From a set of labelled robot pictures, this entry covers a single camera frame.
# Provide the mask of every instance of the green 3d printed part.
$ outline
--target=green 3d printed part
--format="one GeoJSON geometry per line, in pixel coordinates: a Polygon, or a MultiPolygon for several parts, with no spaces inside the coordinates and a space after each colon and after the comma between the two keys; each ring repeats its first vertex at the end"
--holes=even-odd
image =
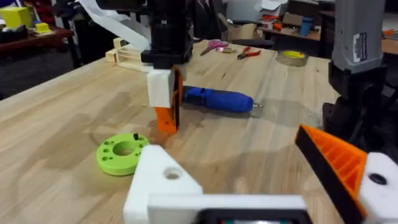
{"type": "Polygon", "coordinates": [[[139,134],[112,136],[97,148],[97,163],[107,174],[133,174],[136,171],[142,148],[148,144],[148,139],[139,134]]]}

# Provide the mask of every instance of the mounting hole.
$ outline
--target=mounting hole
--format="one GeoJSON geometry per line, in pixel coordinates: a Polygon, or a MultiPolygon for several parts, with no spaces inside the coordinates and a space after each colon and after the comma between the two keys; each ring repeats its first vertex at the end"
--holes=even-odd
{"type": "Polygon", "coordinates": [[[383,177],[380,174],[372,173],[368,175],[369,179],[371,179],[373,182],[379,184],[379,185],[387,185],[387,180],[385,177],[383,177]]]}
{"type": "Polygon", "coordinates": [[[164,176],[168,180],[177,180],[181,177],[182,171],[179,168],[170,167],[164,171],[164,176]]]}
{"type": "Polygon", "coordinates": [[[118,156],[128,156],[132,154],[135,144],[133,142],[129,141],[123,141],[119,142],[113,147],[113,153],[115,153],[118,156]]]}

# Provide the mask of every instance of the tape roll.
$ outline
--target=tape roll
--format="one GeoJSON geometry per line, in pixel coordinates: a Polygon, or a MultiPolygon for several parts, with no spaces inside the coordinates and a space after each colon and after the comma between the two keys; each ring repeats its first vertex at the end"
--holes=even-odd
{"type": "Polygon", "coordinates": [[[282,65],[302,67],[307,64],[308,55],[294,50],[281,50],[276,56],[276,61],[282,65]]]}

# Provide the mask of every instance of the wooden block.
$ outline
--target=wooden block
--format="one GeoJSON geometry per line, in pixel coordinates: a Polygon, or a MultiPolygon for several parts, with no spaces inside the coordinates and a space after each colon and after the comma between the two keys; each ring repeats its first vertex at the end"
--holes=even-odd
{"type": "Polygon", "coordinates": [[[118,50],[117,50],[117,49],[112,49],[112,50],[106,52],[106,53],[105,53],[105,60],[106,60],[107,62],[116,63],[116,62],[117,62],[117,60],[116,60],[116,54],[117,54],[117,53],[118,53],[118,50]]]}

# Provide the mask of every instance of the screwdriver handle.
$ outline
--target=screwdriver handle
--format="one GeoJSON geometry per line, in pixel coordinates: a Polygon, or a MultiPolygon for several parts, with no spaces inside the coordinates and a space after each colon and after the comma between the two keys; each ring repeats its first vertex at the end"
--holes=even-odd
{"type": "Polygon", "coordinates": [[[234,113],[250,112],[254,104],[254,100],[250,96],[242,93],[192,86],[183,87],[182,100],[209,109],[234,113]]]}

